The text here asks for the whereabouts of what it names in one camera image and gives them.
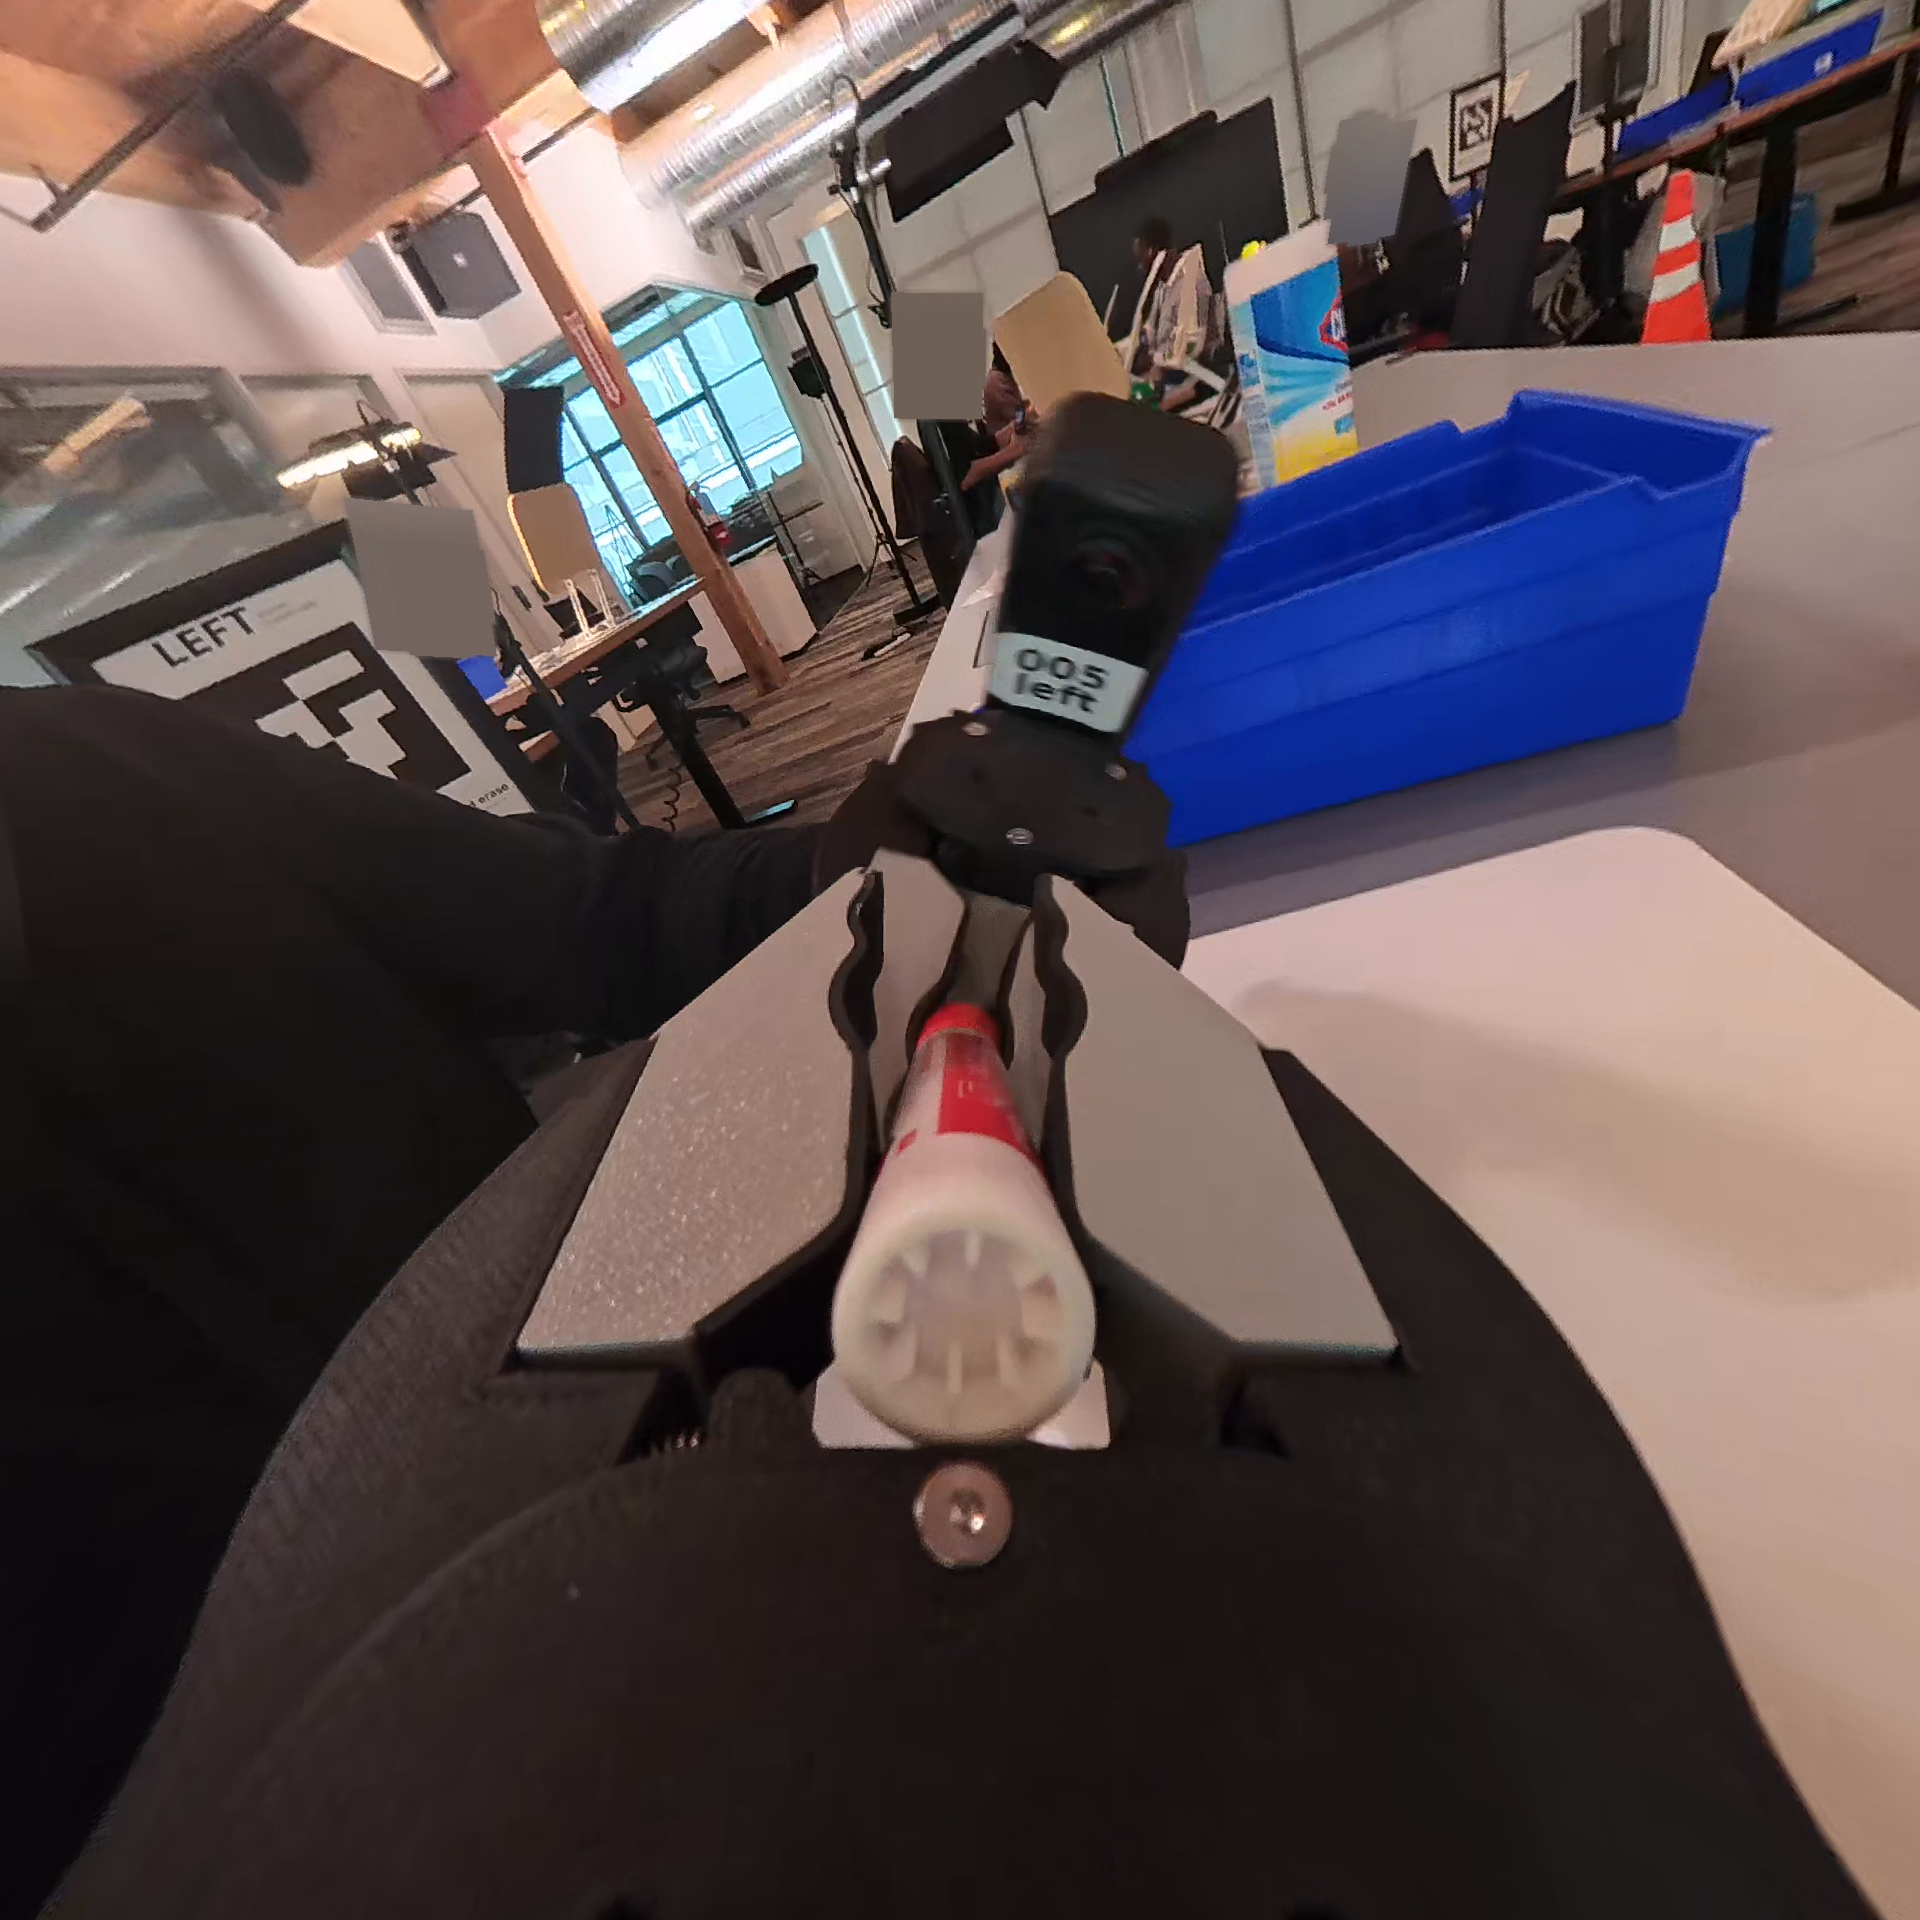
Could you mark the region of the red whiteboard marker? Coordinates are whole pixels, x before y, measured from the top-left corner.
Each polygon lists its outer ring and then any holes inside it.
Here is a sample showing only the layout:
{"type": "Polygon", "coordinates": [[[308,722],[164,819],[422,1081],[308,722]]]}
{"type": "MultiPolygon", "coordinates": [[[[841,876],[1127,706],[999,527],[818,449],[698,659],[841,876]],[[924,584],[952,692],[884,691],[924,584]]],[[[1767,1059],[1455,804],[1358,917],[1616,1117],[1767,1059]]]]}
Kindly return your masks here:
{"type": "Polygon", "coordinates": [[[829,1333],[851,1402],[909,1441],[1028,1439],[1089,1379],[1090,1279],[1000,1054],[913,1050],[829,1333]]]}

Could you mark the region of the orange traffic cone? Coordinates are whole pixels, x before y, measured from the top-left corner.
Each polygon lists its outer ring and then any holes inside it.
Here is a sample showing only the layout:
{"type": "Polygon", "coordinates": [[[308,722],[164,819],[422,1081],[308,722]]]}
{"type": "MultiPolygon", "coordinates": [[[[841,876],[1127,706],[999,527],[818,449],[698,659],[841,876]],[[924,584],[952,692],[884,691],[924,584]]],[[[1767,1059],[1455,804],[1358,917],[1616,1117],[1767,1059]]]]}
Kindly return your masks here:
{"type": "Polygon", "coordinates": [[[1697,225],[1699,175],[1669,171],[1656,209],[1641,232],[1647,286],[1641,344],[1701,344],[1713,337],[1701,232],[1697,225]]]}

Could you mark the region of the black wall speaker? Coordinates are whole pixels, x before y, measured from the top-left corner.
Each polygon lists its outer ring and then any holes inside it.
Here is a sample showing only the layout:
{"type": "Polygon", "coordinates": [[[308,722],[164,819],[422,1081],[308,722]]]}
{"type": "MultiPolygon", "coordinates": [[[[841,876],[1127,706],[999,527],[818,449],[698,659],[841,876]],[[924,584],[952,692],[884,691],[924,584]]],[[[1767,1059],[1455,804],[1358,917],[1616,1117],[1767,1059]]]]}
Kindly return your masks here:
{"type": "Polygon", "coordinates": [[[427,310],[478,322],[519,298],[519,283],[490,227],[472,208],[453,208],[391,237],[427,310]]]}

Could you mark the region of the black monitor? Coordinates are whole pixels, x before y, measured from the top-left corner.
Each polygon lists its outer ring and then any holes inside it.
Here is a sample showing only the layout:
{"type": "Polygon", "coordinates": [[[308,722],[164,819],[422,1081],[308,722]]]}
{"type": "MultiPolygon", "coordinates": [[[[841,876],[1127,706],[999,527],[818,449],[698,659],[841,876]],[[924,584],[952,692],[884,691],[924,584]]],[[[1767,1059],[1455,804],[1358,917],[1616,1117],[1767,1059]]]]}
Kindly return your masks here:
{"type": "Polygon", "coordinates": [[[1164,221],[1175,257],[1203,252],[1214,286],[1249,242],[1267,244],[1290,232],[1269,96],[1229,117],[1194,115],[1106,165],[1090,192],[1048,214],[1057,268],[1080,283],[1116,343],[1129,335],[1145,283],[1133,242],[1155,220],[1164,221]]]}

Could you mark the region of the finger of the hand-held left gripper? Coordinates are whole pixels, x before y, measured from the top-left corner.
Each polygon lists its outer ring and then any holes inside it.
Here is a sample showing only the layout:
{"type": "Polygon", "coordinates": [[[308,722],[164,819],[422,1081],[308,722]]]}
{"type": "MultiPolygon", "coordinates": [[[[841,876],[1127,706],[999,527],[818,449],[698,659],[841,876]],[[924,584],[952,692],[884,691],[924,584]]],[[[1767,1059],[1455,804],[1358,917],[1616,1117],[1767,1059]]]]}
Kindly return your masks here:
{"type": "Polygon", "coordinates": [[[880,861],[880,1053],[911,1054],[962,935],[962,893],[923,857],[880,861]]]}
{"type": "Polygon", "coordinates": [[[960,929],[960,1003],[989,1014],[1002,1054],[1048,1054],[1048,994],[1036,909],[967,896],[960,929]]]}

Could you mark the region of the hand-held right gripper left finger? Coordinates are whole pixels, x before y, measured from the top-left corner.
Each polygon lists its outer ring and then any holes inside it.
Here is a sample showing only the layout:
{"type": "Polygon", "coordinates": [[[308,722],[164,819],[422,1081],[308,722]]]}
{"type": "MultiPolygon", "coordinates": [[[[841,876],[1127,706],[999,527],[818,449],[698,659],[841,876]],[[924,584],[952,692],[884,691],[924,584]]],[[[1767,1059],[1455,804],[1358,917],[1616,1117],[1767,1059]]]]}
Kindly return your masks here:
{"type": "Polygon", "coordinates": [[[871,1145],[880,929],[882,878],[841,876],[659,1028],[519,1361],[693,1354],[826,1240],[871,1145]]]}

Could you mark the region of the blue plastic bin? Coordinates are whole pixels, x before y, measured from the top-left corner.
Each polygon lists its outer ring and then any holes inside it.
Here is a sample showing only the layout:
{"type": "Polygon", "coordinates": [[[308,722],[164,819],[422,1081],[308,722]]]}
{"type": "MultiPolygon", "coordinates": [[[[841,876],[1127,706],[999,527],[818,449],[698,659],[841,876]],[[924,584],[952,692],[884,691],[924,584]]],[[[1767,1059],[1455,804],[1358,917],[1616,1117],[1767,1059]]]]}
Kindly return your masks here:
{"type": "Polygon", "coordinates": [[[1674,722],[1768,434],[1523,391],[1254,496],[1127,738],[1169,844],[1674,722]]]}

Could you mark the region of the wipes canister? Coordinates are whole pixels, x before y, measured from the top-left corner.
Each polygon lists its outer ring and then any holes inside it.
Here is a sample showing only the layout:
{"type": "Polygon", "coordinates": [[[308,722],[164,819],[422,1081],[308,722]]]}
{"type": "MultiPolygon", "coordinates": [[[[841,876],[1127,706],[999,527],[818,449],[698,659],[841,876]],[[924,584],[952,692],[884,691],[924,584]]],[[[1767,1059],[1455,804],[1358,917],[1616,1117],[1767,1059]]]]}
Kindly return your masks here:
{"type": "Polygon", "coordinates": [[[1254,490],[1351,459],[1353,365],[1328,223],[1239,254],[1222,281],[1254,490]]]}

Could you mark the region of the wooden post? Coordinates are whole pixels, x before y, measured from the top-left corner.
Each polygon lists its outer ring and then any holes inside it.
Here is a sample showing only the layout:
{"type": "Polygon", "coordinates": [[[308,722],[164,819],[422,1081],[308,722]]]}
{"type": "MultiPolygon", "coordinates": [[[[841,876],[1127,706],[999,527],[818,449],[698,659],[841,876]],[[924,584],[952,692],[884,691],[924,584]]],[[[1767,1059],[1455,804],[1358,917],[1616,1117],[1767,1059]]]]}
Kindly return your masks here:
{"type": "Polygon", "coordinates": [[[640,471],[666,528],[695,572],[698,587],[756,692],[786,683],[786,665],[740,587],[730,564],[707,540],[691,506],[691,494],[648,414],[628,362],[619,356],[604,311],[590,299],[584,281],[564,250],[562,237],[533,192],[502,117],[487,120],[467,142],[463,162],[502,221],[525,266],[562,344],[587,375],[610,411],[619,443],[640,471]]]}

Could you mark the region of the black and white tag sign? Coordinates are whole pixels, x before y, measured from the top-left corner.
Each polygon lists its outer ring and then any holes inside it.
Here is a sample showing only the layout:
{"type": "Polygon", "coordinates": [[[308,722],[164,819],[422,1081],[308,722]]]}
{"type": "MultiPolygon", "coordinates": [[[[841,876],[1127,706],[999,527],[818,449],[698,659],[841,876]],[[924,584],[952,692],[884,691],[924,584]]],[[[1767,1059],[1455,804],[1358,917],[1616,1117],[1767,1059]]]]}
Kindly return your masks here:
{"type": "Polygon", "coordinates": [[[31,646],[58,683],[190,703],[499,819],[536,799],[440,663],[378,649],[344,557],[219,567],[31,646]]]}

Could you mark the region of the large window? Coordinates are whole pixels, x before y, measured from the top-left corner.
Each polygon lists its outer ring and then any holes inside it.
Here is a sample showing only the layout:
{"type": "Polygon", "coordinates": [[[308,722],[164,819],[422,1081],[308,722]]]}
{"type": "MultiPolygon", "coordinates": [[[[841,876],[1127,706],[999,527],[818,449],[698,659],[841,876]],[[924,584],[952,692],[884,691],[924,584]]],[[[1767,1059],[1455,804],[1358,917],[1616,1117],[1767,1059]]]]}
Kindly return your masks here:
{"type": "MultiPolygon", "coordinates": [[[[795,511],[775,504],[775,486],[804,473],[807,450],[744,308],[652,285],[610,313],[610,338],[713,545],[733,561],[767,546],[795,587],[813,587],[818,574],[800,552],[795,511]]],[[[562,480],[623,600],[643,608],[687,584],[693,567],[611,423],[611,401],[575,358],[536,383],[561,395],[562,480]]]]}

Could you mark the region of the white whiteboard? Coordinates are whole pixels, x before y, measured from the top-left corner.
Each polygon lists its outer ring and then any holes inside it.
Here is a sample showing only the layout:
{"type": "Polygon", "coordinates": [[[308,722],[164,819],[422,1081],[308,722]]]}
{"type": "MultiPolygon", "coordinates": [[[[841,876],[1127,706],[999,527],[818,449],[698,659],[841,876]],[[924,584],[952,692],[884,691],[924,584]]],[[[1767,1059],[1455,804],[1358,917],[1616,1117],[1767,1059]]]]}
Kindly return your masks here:
{"type": "Polygon", "coordinates": [[[1810,1809],[1916,1917],[1916,1007],[1656,830],[1218,931],[1187,977],[1549,1313],[1810,1809]]]}

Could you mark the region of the silver ventilation ducts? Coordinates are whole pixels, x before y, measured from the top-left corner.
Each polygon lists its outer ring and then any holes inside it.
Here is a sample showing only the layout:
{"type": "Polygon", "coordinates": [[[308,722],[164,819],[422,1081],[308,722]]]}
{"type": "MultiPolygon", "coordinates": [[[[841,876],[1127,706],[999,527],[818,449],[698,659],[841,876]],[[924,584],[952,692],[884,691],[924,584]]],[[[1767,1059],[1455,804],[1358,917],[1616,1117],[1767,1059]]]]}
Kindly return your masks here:
{"type": "Polygon", "coordinates": [[[766,5],[539,5],[547,50],[611,131],[637,200],[690,235],[800,190],[880,188],[877,131],[1000,45],[1062,81],[1159,20],[1159,2],[846,2],[762,28],[766,5]]]}

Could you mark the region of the black softbox light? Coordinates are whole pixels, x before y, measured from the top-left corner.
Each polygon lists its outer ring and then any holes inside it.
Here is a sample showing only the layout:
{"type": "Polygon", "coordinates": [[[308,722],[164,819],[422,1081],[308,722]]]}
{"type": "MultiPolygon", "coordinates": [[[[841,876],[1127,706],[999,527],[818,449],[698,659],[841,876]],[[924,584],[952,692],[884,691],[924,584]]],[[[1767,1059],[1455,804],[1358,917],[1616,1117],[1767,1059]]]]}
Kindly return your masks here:
{"type": "Polygon", "coordinates": [[[1008,151],[1008,121],[1021,108],[1049,106],[1062,76],[1054,54],[1019,39],[880,130],[877,153],[886,159],[880,188],[893,223],[906,221],[1008,151]]]}

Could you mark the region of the person's left forearm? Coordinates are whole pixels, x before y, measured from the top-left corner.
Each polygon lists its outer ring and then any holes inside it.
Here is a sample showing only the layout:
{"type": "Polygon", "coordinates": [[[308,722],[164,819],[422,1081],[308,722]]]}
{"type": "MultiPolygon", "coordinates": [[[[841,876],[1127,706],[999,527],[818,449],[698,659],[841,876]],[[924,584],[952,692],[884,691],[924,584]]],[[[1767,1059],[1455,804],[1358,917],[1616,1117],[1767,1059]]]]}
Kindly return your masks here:
{"type": "Polygon", "coordinates": [[[3,691],[28,947],[372,963],[482,1042],[652,1034],[818,890],[824,827],[596,836],[113,688],[3,691]]]}

